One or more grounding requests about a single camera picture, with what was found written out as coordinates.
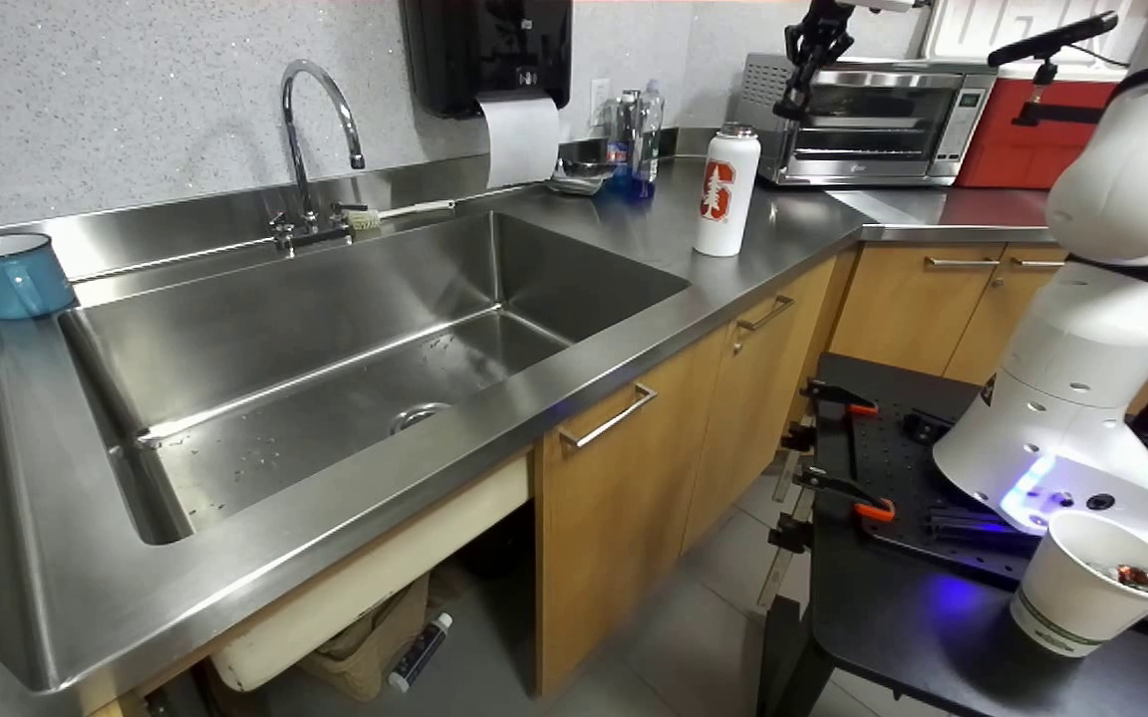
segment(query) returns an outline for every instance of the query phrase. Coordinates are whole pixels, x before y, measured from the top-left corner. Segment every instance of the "blue cup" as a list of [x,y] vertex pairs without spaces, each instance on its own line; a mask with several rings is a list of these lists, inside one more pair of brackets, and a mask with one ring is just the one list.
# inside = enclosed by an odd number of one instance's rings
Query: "blue cup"
[[74,301],[42,232],[0,232],[0,319],[38,319]]

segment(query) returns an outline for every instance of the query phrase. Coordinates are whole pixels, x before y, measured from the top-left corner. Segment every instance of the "gray floor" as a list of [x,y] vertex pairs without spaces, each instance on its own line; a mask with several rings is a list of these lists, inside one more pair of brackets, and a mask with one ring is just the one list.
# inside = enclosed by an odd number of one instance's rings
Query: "gray floor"
[[[781,505],[763,477],[740,509],[727,517],[695,556],[658,588],[638,621],[615,636],[565,692],[534,702],[521,667],[531,663],[525,578],[441,586],[456,629],[417,676],[416,692],[347,702],[303,673],[258,692],[270,717],[752,717],[756,619],[752,603],[771,564],[765,529]],[[786,599],[805,603],[809,556],[790,564]],[[854,673],[832,673],[816,717],[933,717],[938,710]]]

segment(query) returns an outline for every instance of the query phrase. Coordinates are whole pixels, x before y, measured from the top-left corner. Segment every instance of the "backsplash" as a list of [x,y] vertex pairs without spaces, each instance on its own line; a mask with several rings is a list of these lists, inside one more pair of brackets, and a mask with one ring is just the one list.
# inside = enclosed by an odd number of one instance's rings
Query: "backsplash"
[[[658,80],[666,124],[715,129],[744,53],[777,53],[809,0],[574,0],[565,137],[604,93]],[[854,19],[860,56],[906,56],[919,13]],[[485,149],[478,118],[410,98],[397,0],[0,0],[0,224],[287,185],[279,77],[321,62],[347,93],[371,166]],[[300,84],[312,177],[341,177],[341,137]]]

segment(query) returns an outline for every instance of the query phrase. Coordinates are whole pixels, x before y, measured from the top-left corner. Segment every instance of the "faucet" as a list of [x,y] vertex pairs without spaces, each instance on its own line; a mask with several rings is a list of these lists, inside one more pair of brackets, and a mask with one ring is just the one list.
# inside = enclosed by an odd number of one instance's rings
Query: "faucet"
[[275,232],[275,247],[282,250],[294,250],[300,244],[320,244],[320,238],[339,238],[339,235],[351,235],[347,219],[339,210],[321,210],[316,206],[312,190],[305,190],[305,171],[303,171],[303,153],[300,153],[300,129],[294,129],[294,80],[300,77],[312,77],[328,86],[332,102],[336,102],[336,116],[339,116],[339,129],[341,129],[341,139],[347,139],[347,162],[353,171],[368,166],[368,154],[361,154],[361,139],[360,139],[360,124],[336,84],[332,72],[321,72],[320,62],[305,62],[305,61],[290,61],[287,72],[282,72],[282,137],[287,137],[287,158],[290,158],[290,171],[294,171],[294,187],[300,187],[300,215],[275,215],[270,219],[270,232]]

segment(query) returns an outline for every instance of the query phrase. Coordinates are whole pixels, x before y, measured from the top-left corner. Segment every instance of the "sink basin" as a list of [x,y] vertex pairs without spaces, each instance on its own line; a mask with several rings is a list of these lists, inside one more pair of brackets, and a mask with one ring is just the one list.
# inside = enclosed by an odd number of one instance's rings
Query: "sink basin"
[[64,331],[151,515],[143,536],[170,542],[680,287],[534,224],[466,215],[80,307]]

